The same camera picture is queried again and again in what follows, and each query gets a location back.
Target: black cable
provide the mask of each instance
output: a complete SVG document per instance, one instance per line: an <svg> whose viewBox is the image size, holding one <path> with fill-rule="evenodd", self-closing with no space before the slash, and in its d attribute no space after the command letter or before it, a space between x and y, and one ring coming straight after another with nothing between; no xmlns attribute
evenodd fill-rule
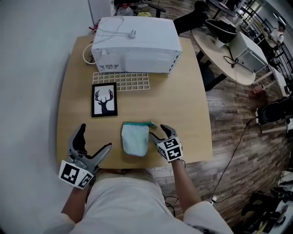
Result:
<svg viewBox="0 0 293 234"><path fill-rule="evenodd" d="M183 162L184 162L184 167L186 168L186 163L185 163L185 161L184 161L183 159L181 159L181 161L183 161Z"/></svg>
<svg viewBox="0 0 293 234"><path fill-rule="evenodd" d="M166 197L164 197L164 199L166 200L167 197L176 198L176 201L174 202L173 206L177 204L177 202L178 202L178 197L175 197L175 196L166 196Z"/></svg>
<svg viewBox="0 0 293 234"><path fill-rule="evenodd" d="M224 200L221 200L220 202L215 202L215 203L221 203L221 202L223 202L223 201L228 200L229 198L231 198L231 197L233 197L233 196L237 196L237 195L240 195L240 194L242 194L242 195L250 195L251 193L236 193L236 194L234 194L234 195L231 195L231 196L225 198Z"/></svg>
<svg viewBox="0 0 293 234"><path fill-rule="evenodd" d="M237 90L237 75L236 75L236 86L235 86L235 90L234 90L234 95L235 95L235 93L236 93L236 90Z"/></svg>
<svg viewBox="0 0 293 234"><path fill-rule="evenodd" d="M224 58L224 60L226 60L227 63L229 63L229 64L231 65L232 68L234 68L235 65L236 65L236 64L238 63L238 61L239 61L238 59L235 59L235 60L234 60L234 59L232 59L232 58L230 58L230 57L228 57L228 56L223 56L223 58ZM230 60L233 61L234 63L230 63L230 62L228 62L228 60L227 60L226 58L230 59Z"/></svg>
<svg viewBox="0 0 293 234"><path fill-rule="evenodd" d="M219 182L218 182L217 186L215 187L214 192L212 193L212 196L215 195L215 191L216 191L216 189L218 188L218 186L219 186L219 184L220 184L220 182L221 182L221 179L222 179L222 177L223 177L225 171L226 171L227 168L229 167L229 165L230 165L230 163L231 163L231 161L232 161L232 159L233 159L233 157L234 157L234 155L235 155L235 152L236 152L238 146L239 146L240 143L241 143L241 139L242 139L242 137L243 137L243 135L244 135L244 133L245 133L245 131L246 131L246 128L248 127L249 123L250 123L252 120L254 120L254 119L256 119L256 118L250 119L250 120L247 122L247 124L246 124L246 126L245 126L245 128L244 128L244 131L243 131L242 134L241 134L241 137L240 137L239 143L238 143L238 145L236 146L236 148L235 148L235 150L234 150L234 152L233 152L233 154L232 154L232 157L231 157L230 161L228 162L227 166L225 167L225 169L224 169L224 171L223 171L223 173L222 173L222 175L221 175L221 177L220 177L220 179L219 179Z"/></svg>
<svg viewBox="0 0 293 234"><path fill-rule="evenodd" d="M168 203L168 202L165 202L165 204L166 204L166 207L171 207L173 209L173 216L176 217L174 207L170 203Z"/></svg>

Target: person in background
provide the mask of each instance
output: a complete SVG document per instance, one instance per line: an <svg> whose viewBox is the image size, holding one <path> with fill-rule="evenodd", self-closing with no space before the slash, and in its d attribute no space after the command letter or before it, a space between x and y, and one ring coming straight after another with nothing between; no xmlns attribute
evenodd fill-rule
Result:
<svg viewBox="0 0 293 234"><path fill-rule="evenodd" d="M286 30L286 26L280 21L278 21L278 23L279 28L274 28L273 31L258 44L265 56L272 53L273 49L279 48L284 41L283 33Z"/></svg>
<svg viewBox="0 0 293 234"><path fill-rule="evenodd" d="M125 175L101 170L88 196L73 188L45 234L233 234L209 202L202 202L180 159L171 162L183 220L171 214L160 186L144 169Z"/></svg>

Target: deer silhouette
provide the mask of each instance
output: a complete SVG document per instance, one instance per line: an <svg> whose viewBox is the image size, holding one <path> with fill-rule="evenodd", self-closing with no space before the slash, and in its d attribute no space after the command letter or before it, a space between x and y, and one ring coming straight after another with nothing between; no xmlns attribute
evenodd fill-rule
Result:
<svg viewBox="0 0 293 234"><path fill-rule="evenodd" d="M110 94L110 99L107 100L107 98L105 97L105 101L102 101L98 99L99 97L99 91L96 92L95 94L95 99L96 101L98 101L98 104L101 105L101 108L102 108L102 114L111 114L111 113L114 113L115 111L109 111L106 107L106 104L108 101L112 100L113 99L113 92L111 90L109 90L109 94Z"/></svg>

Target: white shirt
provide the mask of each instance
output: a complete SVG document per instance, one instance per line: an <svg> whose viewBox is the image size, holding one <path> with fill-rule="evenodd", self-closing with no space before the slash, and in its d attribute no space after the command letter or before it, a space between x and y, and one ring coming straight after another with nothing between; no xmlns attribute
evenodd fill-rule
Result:
<svg viewBox="0 0 293 234"><path fill-rule="evenodd" d="M280 32L277 28L275 28L270 35L273 36L273 40L269 39L268 37L266 37L266 41L267 43L272 47L276 47L277 44L274 42L274 40L277 42L279 41L280 43L282 43L284 41L284 35L283 32Z"/></svg>
<svg viewBox="0 0 293 234"><path fill-rule="evenodd" d="M133 178L108 178L92 188L81 222L57 214L46 234L233 234L209 202L184 213L184 222L165 206L159 186Z"/></svg>

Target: light blue cloth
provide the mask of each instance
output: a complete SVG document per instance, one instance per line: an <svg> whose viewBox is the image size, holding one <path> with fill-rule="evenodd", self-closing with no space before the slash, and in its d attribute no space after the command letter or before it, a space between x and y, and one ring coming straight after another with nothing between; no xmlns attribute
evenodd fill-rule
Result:
<svg viewBox="0 0 293 234"><path fill-rule="evenodd" d="M122 127L122 143L125 153L143 157L147 153L149 126L152 122L125 122Z"/></svg>

